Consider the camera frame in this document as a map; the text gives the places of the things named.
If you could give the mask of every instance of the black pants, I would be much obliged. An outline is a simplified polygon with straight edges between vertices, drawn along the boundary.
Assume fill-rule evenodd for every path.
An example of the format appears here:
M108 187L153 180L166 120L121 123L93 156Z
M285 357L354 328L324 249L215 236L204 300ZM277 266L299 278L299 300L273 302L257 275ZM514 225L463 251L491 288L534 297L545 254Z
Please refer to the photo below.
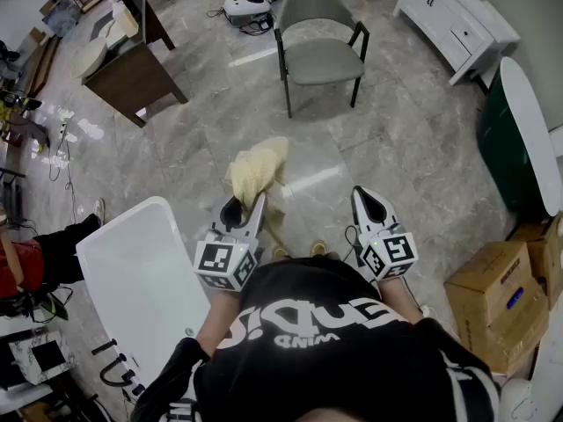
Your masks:
M63 231L34 238L43 251L43 285L47 290L55 290L61 283L70 284L84 279L76 256L77 244L98 228L98 217L89 215Z

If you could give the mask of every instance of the person in red shirt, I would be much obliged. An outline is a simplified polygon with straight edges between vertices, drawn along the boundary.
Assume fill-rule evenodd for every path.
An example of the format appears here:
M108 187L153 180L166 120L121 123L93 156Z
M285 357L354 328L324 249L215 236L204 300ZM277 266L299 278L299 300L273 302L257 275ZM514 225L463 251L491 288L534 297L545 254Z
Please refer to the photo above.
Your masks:
M13 243L8 218L0 204L0 299L16 295L18 289L52 292L64 283L84 279L78 262L77 244L104 224L105 203L96 200L94 212L82 222L62 231Z

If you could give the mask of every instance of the yellow shoe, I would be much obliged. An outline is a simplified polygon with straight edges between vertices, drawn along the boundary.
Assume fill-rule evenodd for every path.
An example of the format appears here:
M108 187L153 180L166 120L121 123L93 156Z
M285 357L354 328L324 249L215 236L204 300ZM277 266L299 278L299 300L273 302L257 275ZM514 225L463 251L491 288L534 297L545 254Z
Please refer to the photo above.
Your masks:
M272 259L284 259L288 257L289 253L283 250L282 247L280 247L279 245L274 247L274 251L272 252Z
M311 246L311 249L309 250L309 254L311 255L311 258L317 255L324 256L326 255L327 252L328 249L326 248L325 241L321 241L321 240L315 241Z

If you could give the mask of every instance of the forearm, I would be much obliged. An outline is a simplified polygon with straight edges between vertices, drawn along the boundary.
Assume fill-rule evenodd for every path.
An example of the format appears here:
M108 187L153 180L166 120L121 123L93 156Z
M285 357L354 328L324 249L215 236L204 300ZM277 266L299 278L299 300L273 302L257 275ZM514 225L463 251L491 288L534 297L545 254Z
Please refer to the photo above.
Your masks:
M209 313L196 337L206 354L213 356L239 311L238 293L219 291L213 296Z
M16 284L20 285L24 281L24 271L21 269L18 254L16 253L14 244L11 243L7 230L0 233L0 241L2 241L8 267L14 276Z
M387 306L397 311L411 324L422 320L422 313L402 279L382 280L378 285L381 297Z

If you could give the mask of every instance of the chair backrest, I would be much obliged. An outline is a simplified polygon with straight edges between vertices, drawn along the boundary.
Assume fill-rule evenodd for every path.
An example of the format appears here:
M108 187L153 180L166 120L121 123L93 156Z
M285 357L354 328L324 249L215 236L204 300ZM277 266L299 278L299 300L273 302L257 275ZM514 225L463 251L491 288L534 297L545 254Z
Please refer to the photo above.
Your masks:
M283 33L290 26L313 18L328 18L355 28L352 14L340 0L285 0L277 27Z

